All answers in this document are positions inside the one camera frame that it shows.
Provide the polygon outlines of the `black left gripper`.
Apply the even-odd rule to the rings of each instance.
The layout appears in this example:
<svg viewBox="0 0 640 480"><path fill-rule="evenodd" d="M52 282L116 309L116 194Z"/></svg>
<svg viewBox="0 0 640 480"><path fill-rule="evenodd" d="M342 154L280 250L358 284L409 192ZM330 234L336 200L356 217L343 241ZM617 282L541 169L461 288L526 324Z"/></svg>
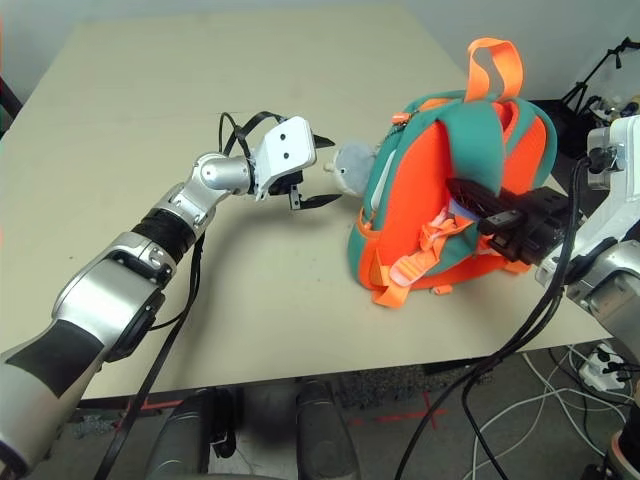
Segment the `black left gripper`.
<svg viewBox="0 0 640 480"><path fill-rule="evenodd" d="M330 148L334 142L327 137L314 134L316 149ZM292 172L280 177L272 184L273 196L287 196L291 209L315 209L328 205L342 197L341 194L323 194L302 199L298 186L304 181L301 171Z"/></svg>

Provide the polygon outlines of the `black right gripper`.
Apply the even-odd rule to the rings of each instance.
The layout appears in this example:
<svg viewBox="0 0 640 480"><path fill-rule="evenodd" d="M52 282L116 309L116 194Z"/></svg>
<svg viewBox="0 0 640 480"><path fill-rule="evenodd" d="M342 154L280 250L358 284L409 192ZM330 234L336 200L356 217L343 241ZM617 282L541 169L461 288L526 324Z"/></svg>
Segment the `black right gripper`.
<svg viewBox="0 0 640 480"><path fill-rule="evenodd" d="M459 178L446 180L449 211L479 220L478 230L490 236L511 261L539 264L563 239L569 220L569 200L550 187L524 194L501 188L498 193Z"/></svg>

